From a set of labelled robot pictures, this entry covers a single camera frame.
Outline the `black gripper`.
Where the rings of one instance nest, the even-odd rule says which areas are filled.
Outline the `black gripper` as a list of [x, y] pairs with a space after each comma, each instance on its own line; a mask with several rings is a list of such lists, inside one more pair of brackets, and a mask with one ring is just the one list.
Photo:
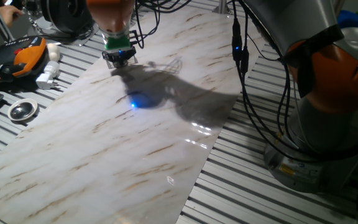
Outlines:
[[128, 60], [135, 54], [136, 49], [134, 46], [102, 51], [102, 57], [107, 60], [108, 68], [122, 68], [128, 66]]

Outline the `person's hand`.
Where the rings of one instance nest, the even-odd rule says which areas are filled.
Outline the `person's hand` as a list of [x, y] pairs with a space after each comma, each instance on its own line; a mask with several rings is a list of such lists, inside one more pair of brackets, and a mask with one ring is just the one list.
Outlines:
[[1, 6], [0, 7], [0, 15], [2, 19], [8, 27], [11, 27], [13, 22], [19, 17], [22, 16], [23, 13], [21, 10], [16, 8], [15, 6]]

